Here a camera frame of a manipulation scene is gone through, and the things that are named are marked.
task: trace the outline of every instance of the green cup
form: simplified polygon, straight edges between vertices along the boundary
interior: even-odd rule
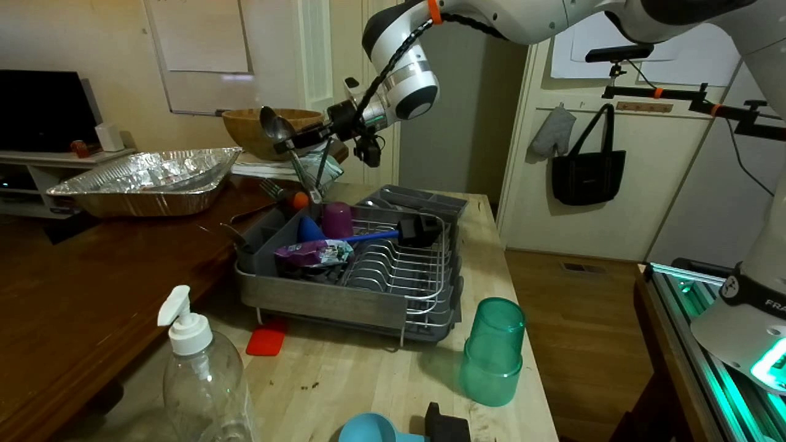
[[[523,333],[525,317],[515,301],[482,298],[462,357],[462,386],[472,400],[490,408],[510,403],[523,364]]]

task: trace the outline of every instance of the black bag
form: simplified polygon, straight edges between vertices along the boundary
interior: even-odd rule
[[[596,119],[606,114],[604,144],[602,151],[580,155],[587,134],[596,124]],[[623,149],[612,149],[613,140],[613,106],[602,106],[582,138],[571,144],[568,156],[554,156],[549,167],[553,190],[561,204],[585,206],[602,204],[617,197],[620,168],[623,168]]]

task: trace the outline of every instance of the wooden floor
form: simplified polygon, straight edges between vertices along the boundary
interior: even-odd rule
[[[650,364],[633,313],[633,262],[507,249],[556,434],[608,440]]]

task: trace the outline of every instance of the dish rack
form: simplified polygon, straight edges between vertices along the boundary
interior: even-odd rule
[[[401,220],[402,210],[353,206],[353,231],[381,231]],[[413,340],[442,340],[459,319],[459,254],[453,224],[442,224],[429,247],[398,240],[360,242],[345,265],[326,269],[285,268],[275,247],[296,242],[302,214],[292,216],[254,252],[235,262],[243,305],[257,311],[295,313],[353,327],[371,333]]]

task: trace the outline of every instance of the white cabinet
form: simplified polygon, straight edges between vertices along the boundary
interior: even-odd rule
[[[96,151],[0,151],[0,216],[69,219],[75,206],[46,197],[46,189],[132,149]]]

